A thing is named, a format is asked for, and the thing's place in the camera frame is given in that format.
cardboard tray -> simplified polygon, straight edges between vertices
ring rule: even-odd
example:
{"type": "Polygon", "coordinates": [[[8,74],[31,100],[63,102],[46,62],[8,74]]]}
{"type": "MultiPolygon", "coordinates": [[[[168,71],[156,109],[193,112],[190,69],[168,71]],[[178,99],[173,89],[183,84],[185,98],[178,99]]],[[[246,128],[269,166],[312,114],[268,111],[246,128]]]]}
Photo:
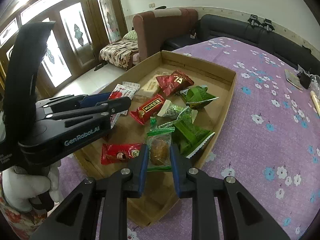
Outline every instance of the cardboard tray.
{"type": "MultiPolygon", "coordinates": [[[[193,57],[188,57],[168,51],[157,54],[142,61],[122,76],[110,83],[102,92],[110,92],[123,81],[145,85],[156,71],[172,73],[181,70],[187,74],[195,85],[208,85],[208,93],[219,98],[212,101],[205,109],[200,110],[195,125],[214,131],[216,134],[192,157],[194,166],[201,168],[212,150],[225,118],[227,116],[233,90],[236,82],[236,72],[220,65],[193,57]]],[[[179,96],[170,96],[174,104],[185,106],[179,96]]],[[[130,111],[134,111],[141,103],[132,101],[130,111]]],[[[169,118],[157,118],[158,124],[172,121],[169,118]]],[[[101,165],[101,147],[103,143],[125,144],[144,143],[145,135],[149,130],[149,122],[142,126],[131,116],[121,115],[108,135],[108,141],[103,138],[87,145],[75,153],[76,158],[88,176],[101,179],[110,176],[115,171],[125,167],[125,164],[115,163],[101,165]]],[[[178,197],[174,190],[171,172],[148,172],[144,194],[140,199],[128,199],[128,218],[140,227],[157,222],[177,203],[178,197]]]]}

tile floor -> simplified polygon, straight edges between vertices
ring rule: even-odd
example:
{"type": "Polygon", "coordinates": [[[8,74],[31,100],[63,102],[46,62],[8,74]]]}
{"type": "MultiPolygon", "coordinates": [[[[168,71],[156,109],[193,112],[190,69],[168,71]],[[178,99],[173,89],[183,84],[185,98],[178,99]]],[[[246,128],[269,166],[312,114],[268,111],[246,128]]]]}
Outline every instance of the tile floor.
{"type": "Polygon", "coordinates": [[[64,87],[55,96],[77,96],[83,94],[90,95],[111,83],[113,80],[121,76],[124,72],[124,69],[118,68],[111,63],[104,65],[97,71],[94,71],[93,68],[89,70],[87,73],[78,77],[76,80],[71,82],[66,87],[64,87]]]}

notebook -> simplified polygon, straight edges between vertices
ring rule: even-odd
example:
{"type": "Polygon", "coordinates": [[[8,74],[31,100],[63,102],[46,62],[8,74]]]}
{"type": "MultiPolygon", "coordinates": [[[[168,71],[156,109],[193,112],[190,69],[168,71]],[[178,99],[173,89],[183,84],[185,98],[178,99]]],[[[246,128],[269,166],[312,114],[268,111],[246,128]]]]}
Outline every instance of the notebook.
{"type": "Polygon", "coordinates": [[[295,86],[297,89],[302,90],[302,86],[300,84],[300,80],[299,78],[291,73],[289,70],[285,69],[284,70],[285,73],[285,78],[287,79],[287,81],[292,84],[293,86],[295,86]]]}

purple bedsheet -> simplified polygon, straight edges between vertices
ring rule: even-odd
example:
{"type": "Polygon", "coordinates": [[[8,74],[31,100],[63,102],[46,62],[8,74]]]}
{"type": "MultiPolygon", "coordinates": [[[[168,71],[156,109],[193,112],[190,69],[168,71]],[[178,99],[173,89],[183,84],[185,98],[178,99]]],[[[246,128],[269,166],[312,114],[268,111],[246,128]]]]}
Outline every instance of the purple bedsheet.
{"type": "MultiPolygon", "coordinates": [[[[235,176],[291,239],[299,239],[320,208],[320,120],[310,91],[300,92],[286,81],[284,70],[294,72],[292,67],[233,39],[216,38],[175,52],[237,72],[229,113],[203,170],[217,178],[235,176]]],[[[68,164],[73,161],[63,163],[78,170],[68,164]]],[[[69,183],[68,174],[62,184],[69,183]]],[[[72,187],[83,177],[76,176],[72,187]]],[[[191,226],[192,200],[180,200],[155,225],[142,229],[128,221],[128,239],[191,239],[191,226]]]]}

black leather sofa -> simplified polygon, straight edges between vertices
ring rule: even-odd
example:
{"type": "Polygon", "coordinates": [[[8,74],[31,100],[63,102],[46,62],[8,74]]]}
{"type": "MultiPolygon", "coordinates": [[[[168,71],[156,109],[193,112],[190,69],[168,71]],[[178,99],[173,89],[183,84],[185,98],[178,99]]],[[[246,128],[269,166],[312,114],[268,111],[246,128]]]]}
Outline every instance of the black leather sofa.
{"type": "Polygon", "coordinates": [[[249,23],[207,14],[195,26],[197,37],[190,38],[185,34],[176,38],[167,39],[163,50],[172,51],[187,45],[193,45],[217,37],[233,38],[278,57],[288,65],[298,69],[298,64],[311,74],[320,75],[320,61],[312,54],[311,50],[274,33],[267,32],[262,27],[252,27],[249,23]]]}

